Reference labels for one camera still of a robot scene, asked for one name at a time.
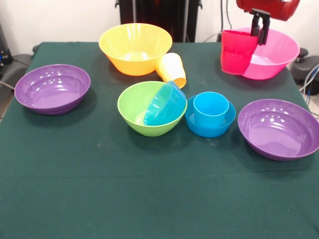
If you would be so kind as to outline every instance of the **yellow bowl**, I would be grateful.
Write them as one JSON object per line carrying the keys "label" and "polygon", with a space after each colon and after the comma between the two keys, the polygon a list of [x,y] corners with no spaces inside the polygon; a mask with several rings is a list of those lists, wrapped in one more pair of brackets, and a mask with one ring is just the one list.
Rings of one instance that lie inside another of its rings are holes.
{"label": "yellow bowl", "polygon": [[99,39],[99,47],[122,73],[142,76],[155,70],[157,61],[172,45],[164,29],[145,23],[112,27]]}

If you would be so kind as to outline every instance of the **pink bowl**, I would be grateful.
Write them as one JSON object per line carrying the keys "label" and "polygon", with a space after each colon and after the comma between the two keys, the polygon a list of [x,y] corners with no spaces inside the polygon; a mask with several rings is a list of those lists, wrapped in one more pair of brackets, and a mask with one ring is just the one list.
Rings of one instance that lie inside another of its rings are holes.
{"label": "pink bowl", "polygon": [[[250,27],[236,29],[250,32]],[[267,43],[258,45],[244,77],[253,80],[266,80],[276,76],[299,55],[300,47],[290,36],[269,29]]]}

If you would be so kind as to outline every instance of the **purple bowl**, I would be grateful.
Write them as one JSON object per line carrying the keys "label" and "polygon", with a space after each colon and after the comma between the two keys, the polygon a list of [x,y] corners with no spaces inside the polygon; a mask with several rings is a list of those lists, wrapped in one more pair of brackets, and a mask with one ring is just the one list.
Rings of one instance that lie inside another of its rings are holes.
{"label": "purple bowl", "polygon": [[37,113],[61,115],[83,100],[90,84],[90,76],[79,67],[48,65],[24,75],[15,86],[14,96]]}
{"label": "purple bowl", "polygon": [[238,116],[241,133],[249,145],[266,158],[291,161],[319,148],[319,123],[293,103],[265,99],[246,105]]}

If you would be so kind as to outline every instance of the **blue bowl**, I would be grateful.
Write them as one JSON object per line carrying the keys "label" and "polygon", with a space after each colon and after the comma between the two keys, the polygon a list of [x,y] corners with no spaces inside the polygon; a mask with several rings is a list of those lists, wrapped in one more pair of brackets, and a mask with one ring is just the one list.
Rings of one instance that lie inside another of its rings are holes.
{"label": "blue bowl", "polygon": [[167,82],[156,93],[144,116],[144,125],[167,124],[182,114],[186,107],[186,96],[174,81]]}
{"label": "blue bowl", "polygon": [[236,118],[236,110],[232,103],[229,102],[229,109],[226,113],[225,119],[222,125],[218,128],[211,128],[203,125],[198,125],[195,122],[195,109],[194,109],[194,99],[193,96],[188,99],[187,110],[185,112],[187,126],[194,134],[205,138],[215,138],[223,135],[233,123]]}

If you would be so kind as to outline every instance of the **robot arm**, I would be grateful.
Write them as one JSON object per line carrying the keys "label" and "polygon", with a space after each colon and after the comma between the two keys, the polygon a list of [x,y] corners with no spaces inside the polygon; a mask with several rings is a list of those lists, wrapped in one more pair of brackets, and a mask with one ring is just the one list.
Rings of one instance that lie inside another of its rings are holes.
{"label": "robot arm", "polygon": [[[258,44],[265,45],[268,37],[270,18],[287,21],[296,11],[300,0],[236,0],[239,8],[254,15],[251,35],[259,36]],[[263,28],[259,28],[259,19]]]}

